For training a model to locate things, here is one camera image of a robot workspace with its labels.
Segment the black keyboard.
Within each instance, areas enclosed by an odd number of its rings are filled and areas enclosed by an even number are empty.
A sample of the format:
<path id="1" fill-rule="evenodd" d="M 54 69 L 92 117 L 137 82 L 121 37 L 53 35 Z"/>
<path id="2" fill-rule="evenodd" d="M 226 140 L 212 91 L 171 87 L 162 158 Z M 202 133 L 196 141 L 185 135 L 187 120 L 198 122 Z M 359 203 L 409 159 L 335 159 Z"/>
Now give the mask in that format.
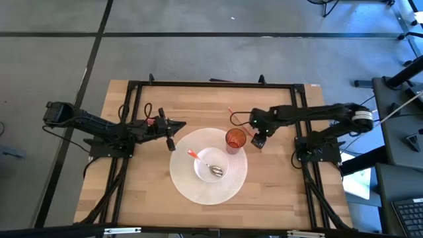
<path id="1" fill-rule="evenodd" d="M 410 238 L 423 238 L 423 198 L 392 202 L 392 206 L 404 234 Z"/>

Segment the orange faceted plastic cup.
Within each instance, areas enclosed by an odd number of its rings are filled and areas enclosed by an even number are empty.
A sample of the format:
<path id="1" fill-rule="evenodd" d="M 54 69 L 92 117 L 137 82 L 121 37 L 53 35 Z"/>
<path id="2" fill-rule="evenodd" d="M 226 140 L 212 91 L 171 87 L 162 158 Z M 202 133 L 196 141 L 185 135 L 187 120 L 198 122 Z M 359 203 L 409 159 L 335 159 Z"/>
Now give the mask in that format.
<path id="1" fill-rule="evenodd" d="M 225 135 L 226 150 L 229 154 L 236 154 L 246 143 L 247 136 L 241 129 L 230 129 Z"/>

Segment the black overhead mounting bar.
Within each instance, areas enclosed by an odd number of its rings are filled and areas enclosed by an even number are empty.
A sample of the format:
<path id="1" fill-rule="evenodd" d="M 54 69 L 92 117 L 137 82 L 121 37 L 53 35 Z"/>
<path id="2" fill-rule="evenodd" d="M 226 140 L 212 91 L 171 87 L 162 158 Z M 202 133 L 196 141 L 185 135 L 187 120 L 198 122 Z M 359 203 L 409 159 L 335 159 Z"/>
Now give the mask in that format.
<path id="1" fill-rule="evenodd" d="M 103 235 L 105 228 L 117 226 L 104 224 L 66 225 L 59 227 L 42 227 L 0 231 L 0 238 L 87 238 Z M 141 233 L 177 233 L 189 235 L 205 235 L 224 238 L 232 236 L 277 236 L 286 238 L 287 232 L 295 229 L 228 229 L 228 228 L 187 228 L 187 227 L 140 227 Z M 309 230 L 324 233 L 326 238 L 410 238 L 406 235 L 386 235 L 380 233 L 364 233 L 355 229 L 314 228 Z"/>

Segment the white round bowl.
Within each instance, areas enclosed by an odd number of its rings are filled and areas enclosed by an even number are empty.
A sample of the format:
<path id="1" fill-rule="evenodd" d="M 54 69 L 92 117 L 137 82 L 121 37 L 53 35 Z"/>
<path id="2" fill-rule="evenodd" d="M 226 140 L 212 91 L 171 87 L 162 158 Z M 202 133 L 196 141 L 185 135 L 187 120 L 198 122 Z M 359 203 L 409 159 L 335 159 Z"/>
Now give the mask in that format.
<path id="1" fill-rule="evenodd" d="M 229 158 L 226 153 L 215 147 L 207 147 L 198 153 L 201 159 L 194 160 L 194 171 L 199 179 L 204 182 L 217 182 L 222 180 L 229 170 Z M 220 175 L 213 174 L 206 163 L 220 168 Z"/>

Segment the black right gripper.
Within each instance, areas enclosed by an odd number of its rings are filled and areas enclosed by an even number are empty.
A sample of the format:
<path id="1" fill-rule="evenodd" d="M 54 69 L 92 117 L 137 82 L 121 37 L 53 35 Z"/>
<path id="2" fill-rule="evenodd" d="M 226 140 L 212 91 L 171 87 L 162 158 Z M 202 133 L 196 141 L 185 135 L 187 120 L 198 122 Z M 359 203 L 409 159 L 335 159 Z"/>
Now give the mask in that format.
<path id="1" fill-rule="evenodd" d="M 253 135 L 251 143 L 258 149 L 262 149 L 266 143 L 266 136 L 271 137 L 276 131 L 273 114 L 259 108 L 253 108 L 249 116 L 249 125 L 257 129 L 259 133 Z"/>

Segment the white round woven placemat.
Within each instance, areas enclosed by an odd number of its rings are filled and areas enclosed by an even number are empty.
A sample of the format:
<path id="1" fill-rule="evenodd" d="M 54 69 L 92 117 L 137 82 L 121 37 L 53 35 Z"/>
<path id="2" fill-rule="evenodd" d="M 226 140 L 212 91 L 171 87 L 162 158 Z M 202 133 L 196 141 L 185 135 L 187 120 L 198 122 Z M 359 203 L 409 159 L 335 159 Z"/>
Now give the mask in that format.
<path id="1" fill-rule="evenodd" d="M 188 200 L 201 205 L 216 205 L 234 197 L 244 185 L 248 171 L 245 150 L 236 154 L 226 150 L 226 132 L 217 128 L 202 128 L 185 135 L 176 144 L 170 158 L 170 175 L 176 189 Z M 194 160 L 189 149 L 198 154 L 207 147 L 215 147 L 228 155 L 229 170 L 217 182 L 204 182 L 194 171 Z"/>

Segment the white flat panel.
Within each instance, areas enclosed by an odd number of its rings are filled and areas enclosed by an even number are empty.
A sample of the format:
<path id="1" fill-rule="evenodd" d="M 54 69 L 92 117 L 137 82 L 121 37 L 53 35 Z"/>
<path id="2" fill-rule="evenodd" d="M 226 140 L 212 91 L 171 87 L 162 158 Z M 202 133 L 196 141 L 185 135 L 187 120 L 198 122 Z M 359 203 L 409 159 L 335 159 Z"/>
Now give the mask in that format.
<path id="1" fill-rule="evenodd" d="M 363 169 L 355 173 L 346 175 L 342 173 L 342 185 L 344 191 L 363 198 L 370 199 L 371 169 Z"/>

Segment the silver metal bracket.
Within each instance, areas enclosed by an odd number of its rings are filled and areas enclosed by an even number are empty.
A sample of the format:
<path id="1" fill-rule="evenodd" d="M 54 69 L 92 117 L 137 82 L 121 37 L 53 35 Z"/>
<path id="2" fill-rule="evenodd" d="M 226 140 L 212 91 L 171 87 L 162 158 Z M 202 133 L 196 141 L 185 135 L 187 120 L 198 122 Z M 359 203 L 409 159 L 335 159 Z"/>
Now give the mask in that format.
<path id="1" fill-rule="evenodd" d="M 105 228 L 103 235 L 118 235 L 127 233 L 141 233 L 142 228 L 140 227 L 109 227 Z"/>
<path id="2" fill-rule="evenodd" d="M 324 233 L 291 230 L 287 232 L 286 238 L 326 238 L 326 237 Z"/>

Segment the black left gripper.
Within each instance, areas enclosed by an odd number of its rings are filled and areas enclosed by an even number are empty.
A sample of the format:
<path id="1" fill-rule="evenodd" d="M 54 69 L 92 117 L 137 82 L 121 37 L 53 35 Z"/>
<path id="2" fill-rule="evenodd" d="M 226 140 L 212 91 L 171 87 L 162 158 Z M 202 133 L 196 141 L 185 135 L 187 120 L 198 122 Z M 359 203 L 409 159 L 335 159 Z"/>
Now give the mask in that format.
<path id="1" fill-rule="evenodd" d="M 163 108 L 158 109 L 159 116 L 155 119 L 153 125 L 147 125 L 147 139 L 159 139 L 166 138 L 166 143 L 169 151 L 175 151 L 176 147 L 174 144 L 174 135 L 185 127 L 186 122 L 171 120 L 166 118 Z"/>

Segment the grey side desk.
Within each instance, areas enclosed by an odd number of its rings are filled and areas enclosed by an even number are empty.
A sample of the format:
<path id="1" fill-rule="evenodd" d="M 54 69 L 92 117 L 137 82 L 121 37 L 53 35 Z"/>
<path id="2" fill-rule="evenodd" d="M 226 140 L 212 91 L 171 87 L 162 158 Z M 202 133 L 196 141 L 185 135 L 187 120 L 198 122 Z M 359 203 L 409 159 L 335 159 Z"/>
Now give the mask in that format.
<path id="1" fill-rule="evenodd" d="M 374 78 L 372 83 L 381 120 L 390 114 L 389 107 L 393 103 L 400 106 L 410 99 L 404 92 L 408 89 L 406 83 L 398 91 L 388 88 L 382 78 Z M 381 123 L 387 160 L 393 165 L 423 169 L 423 134 L 418 132 L 423 129 L 423 111 L 415 102 L 411 102 L 400 109 L 400 112 L 399 117 L 392 116 Z M 406 137 L 413 135 L 418 138 L 419 152 L 406 143 Z"/>

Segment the black slanted pole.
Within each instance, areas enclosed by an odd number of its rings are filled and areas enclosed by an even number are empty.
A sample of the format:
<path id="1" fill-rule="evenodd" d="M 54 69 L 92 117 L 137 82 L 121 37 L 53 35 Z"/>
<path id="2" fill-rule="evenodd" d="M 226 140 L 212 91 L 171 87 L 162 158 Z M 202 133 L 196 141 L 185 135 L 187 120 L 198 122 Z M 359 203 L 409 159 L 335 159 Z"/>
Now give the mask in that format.
<path id="1" fill-rule="evenodd" d="M 385 80 L 385 85 L 393 90 L 399 90 L 407 80 L 413 78 L 423 71 L 423 56 L 416 58 L 410 62 L 402 71 L 395 76 Z"/>

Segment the spoon with orange handle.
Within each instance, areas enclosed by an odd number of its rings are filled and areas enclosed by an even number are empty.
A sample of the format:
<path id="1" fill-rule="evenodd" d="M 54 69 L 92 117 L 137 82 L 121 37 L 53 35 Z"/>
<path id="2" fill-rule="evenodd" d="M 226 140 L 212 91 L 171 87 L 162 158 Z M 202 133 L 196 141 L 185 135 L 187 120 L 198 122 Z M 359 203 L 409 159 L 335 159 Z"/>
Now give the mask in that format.
<path id="1" fill-rule="evenodd" d="M 221 168 L 214 166 L 214 165 L 207 164 L 201 158 L 199 158 L 198 155 L 194 151 L 192 151 L 191 149 L 189 149 L 187 151 L 187 153 L 189 155 L 191 155 L 193 158 L 201 161 L 204 165 L 206 165 L 208 167 L 208 169 L 210 170 L 210 173 L 213 174 L 214 176 L 216 176 L 216 177 L 222 177 L 223 176 L 223 171 L 222 171 Z"/>

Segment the black aluminium table frame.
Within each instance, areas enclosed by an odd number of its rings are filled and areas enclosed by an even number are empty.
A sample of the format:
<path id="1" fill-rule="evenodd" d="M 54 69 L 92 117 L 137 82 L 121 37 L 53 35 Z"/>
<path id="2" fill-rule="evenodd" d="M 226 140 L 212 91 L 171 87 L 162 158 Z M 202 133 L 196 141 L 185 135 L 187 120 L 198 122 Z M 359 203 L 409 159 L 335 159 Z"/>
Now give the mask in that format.
<path id="1" fill-rule="evenodd" d="M 128 100 L 141 106 L 151 103 L 163 108 L 174 120 L 186 122 L 176 135 L 202 128 L 227 131 L 229 115 L 237 120 L 248 118 L 252 108 L 268 109 L 278 104 L 302 103 L 295 87 L 262 86 L 210 82 L 143 83 L 128 91 L 126 80 L 109 82 L 102 98 L 100 115 L 118 121 L 118 109 Z M 206 227 L 255 229 L 309 229 L 312 225 L 329 225 L 320 210 L 309 211 L 303 175 L 291 165 L 295 126 L 279 129 L 263 149 L 247 143 L 248 172 L 240 191 L 218 205 L 201 205 L 189 201 L 174 186 L 169 164 L 171 153 L 164 139 L 137 145 L 130 159 L 119 208 L 109 206 L 106 220 L 120 225 L 141 227 Z"/>

